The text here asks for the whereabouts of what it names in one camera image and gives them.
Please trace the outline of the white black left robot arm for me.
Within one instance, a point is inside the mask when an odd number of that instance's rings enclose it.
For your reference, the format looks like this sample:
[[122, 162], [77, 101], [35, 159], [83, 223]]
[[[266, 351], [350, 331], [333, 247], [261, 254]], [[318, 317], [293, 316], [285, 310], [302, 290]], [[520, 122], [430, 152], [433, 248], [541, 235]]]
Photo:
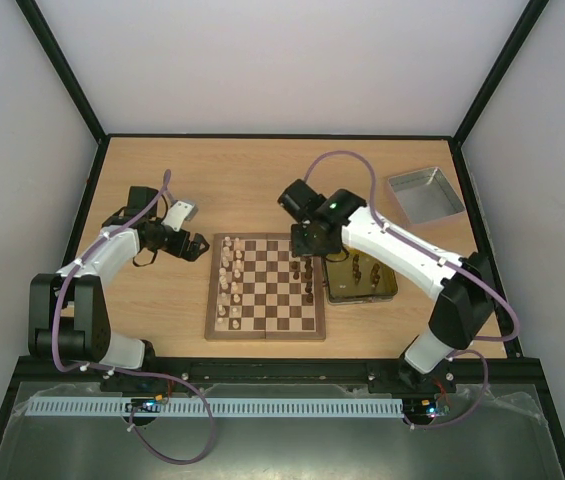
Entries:
[[142, 251], [187, 262], [206, 253], [206, 239], [183, 227], [196, 213], [195, 203], [175, 199], [167, 187], [131, 187], [126, 205], [103, 222], [81, 255], [32, 279], [29, 353], [52, 360], [60, 372], [141, 370], [153, 356], [153, 346], [112, 329], [104, 290], [124, 266], [137, 263]]

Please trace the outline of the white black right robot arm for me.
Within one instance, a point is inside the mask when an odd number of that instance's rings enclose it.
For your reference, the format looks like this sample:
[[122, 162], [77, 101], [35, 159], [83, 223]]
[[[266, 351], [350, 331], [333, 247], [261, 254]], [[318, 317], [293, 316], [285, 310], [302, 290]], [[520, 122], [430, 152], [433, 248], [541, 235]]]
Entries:
[[392, 224], [346, 189], [325, 197], [297, 179], [278, 204], [294, 220], [294, 256], [358, 250], [410, 280], [434, 301], [427, 327], [399, 358], [398, 379], [405, 389], [417, 392], [428, 385], [440, 362], [466, 349], [493, 313], [493, 297], [484, 289], [493, 286], [485, 255], [475, 252], [464, 258], [440, 250]]

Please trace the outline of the silver tin lid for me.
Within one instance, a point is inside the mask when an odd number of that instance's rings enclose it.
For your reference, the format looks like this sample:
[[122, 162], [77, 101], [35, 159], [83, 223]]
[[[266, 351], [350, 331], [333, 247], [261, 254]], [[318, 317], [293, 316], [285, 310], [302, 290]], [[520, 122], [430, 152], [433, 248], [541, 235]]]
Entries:
[[405, 228], [438, 225], [466, 212], [460, 195], [438, 166], [389, 176], [386, 187]]

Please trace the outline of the wooden chess board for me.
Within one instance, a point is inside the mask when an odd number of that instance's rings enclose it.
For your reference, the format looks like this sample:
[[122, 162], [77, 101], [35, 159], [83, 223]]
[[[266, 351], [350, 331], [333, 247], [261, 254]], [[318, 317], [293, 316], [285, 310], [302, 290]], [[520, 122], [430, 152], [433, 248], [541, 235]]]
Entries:
[[[231, 246], [223, 238], [231, 237]], [[234, 248], [240, 238], [243, 248]], [[208, 341], [323, 341], [322, 260], [300, 258], [282, 233], [220, 233], [212, 245]], [[307, 282], [313, 292], [306, 294]]]

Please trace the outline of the gold tin box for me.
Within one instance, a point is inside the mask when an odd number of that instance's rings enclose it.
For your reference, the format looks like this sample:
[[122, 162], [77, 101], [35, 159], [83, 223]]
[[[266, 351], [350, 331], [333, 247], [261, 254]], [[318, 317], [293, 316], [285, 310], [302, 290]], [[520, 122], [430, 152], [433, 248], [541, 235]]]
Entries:
[[356, 249], [322, 260], [326, 297], [332, 305], [390, 301], [398, 293], [395, 272]]

